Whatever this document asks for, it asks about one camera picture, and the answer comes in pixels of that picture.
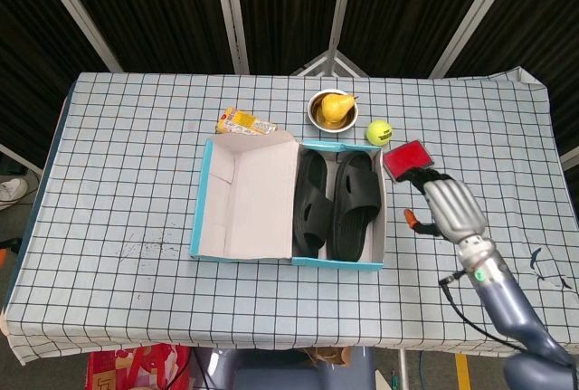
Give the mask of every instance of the yellow pear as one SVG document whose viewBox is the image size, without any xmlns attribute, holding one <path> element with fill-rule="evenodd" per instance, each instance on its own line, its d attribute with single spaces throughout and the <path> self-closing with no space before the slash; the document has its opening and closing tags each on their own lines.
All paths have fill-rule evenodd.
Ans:
<svg viewBox="0 0 579 390">
<path fill-rule="evenodd" d="M 327 94 L 322 99 L 322 116 L 326 122 L 339 123 L 354 107 L 355 102 L 351 94 Z"/>
</svg>

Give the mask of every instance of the floor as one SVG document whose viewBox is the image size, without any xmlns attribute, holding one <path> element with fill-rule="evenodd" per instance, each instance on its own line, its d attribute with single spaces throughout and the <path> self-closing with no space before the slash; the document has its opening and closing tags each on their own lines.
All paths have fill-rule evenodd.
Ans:
<svg viewBox="0 0 579 390">
<path fill-rule="evenodd" d="M 11 177 L 0 176 L 0 183 Z M 37 187 L 37 179 L 32 173 L 25 177 L 29 190 Z M 0 211 L 0 242 L 22 237 L 30 211 L 34 194 L 27 196 L 18 205 Z M 4 304 L 12 269 L 15 265 L 15 255 L 10 255 L 5 267 L 0 270 L 0 301 Z M 421 389 L 419 374 L 419 352 L 408 351 L 407 363 L 410 389 Z M 84 386 L 88 357 L 72 356 L 62 358 L 45 358 L 35 360 L 25 367 L 14 357 L 6 338 L 0 336 L 0 376 L 3 388 L 74 388 Z M 458 389 L 454 355 L 441 352 L 425 352 L 423 369 L 426 388 L 428 390 Z M 375 350 L 376 367 L 390 381 L 392 370 L 398 365 L 398 351 L 392 349 Z M 502 361 L 497 358 L 469 357 L 470 388 L 483 390 L 493 388 L 507 390 L 502 376 Z"/>
</svg>

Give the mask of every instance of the table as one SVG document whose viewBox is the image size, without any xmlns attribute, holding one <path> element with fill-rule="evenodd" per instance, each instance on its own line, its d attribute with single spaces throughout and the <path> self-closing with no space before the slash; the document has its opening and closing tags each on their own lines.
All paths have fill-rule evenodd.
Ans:
<svg viewBox="0 0 579 390">
<path fill-rule="evenodd" d="M 430 219 L 408 184 L 386 183 L 380 272 L 189 256 L 204 142 L 221 112 L 236 106 L 298 139 L 336 139 L 306 116 L 308 99 L 326 88 L 358 95 L 358 122 L 340 140 L 363 143 L 365 126 L 387 119 L 390 147 L 421 139 L 439 169 L 470 186 L 540 318 L 579 353 L 579 233 L 547 91 L 525 71 L 467 80 L 83 73 L 5 309 L 21 361 L 159 341 L 508 352 L 465 326 L 441 295 L 438 279 L 459 268 L 455 250 L 406 226 L 405 207 Z M 496 334 L 467 281 L 453 292 Z"/>
</svg>

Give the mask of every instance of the open shoe box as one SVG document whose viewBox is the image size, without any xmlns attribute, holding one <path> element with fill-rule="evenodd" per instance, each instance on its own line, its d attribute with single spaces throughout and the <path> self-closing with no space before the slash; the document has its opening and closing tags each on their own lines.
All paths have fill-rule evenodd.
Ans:
<svg viewBox="0 0 579 390">
<path fill-rule="evenodd" d="M 358 262 L 293 255 L 293 196 L 299 152 L 317 150 L 327 164 L 326 196 L 334 199 L 339 153 L 364 150 L 373 159 L 382 195 L 382 209 L 365 234 Z M 295 265 L 379 271 L 384 260 L 386 199 L 382 150 L 327 141 L 298 143 L 290 133 L 264 136 L 222 134 L 208 139 L 201 168 L 190 254 L 230 262 L 288 259 Z"/>
</svg>

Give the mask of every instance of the bowl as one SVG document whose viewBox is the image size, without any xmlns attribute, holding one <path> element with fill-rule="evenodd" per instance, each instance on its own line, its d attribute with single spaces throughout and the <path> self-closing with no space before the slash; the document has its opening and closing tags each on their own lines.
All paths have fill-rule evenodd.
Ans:
<svg viewBox="0 0 579 390">
<path fill-rule="evenodd" d="M 341 128 L 338 129 L 325 128 L 323 124 L 318 123 L 318 120 L 316 119 L 316 113 L 318 112 L 318 109 L 321 108 L 323 97 L 329 93 L 347 94 L 345 91 L 337 89 L 327 89 L 318 91 L 316 94 L 312 96 L 312 98 L 308 102 L 308 117 L 309 121 L 311 121 L 316 128 L 323 130 L 324 132 L 328 132 L 330 134 L 339 134 L 340 132 L 344 132 L 345 130 L 348 130 L 354 126 L 354 123 L 356 123 L 356 120 L 358 118 L 358 106 L 354 103 L 354 107 L 347 112 L 346 122 Z"/>
</svg>

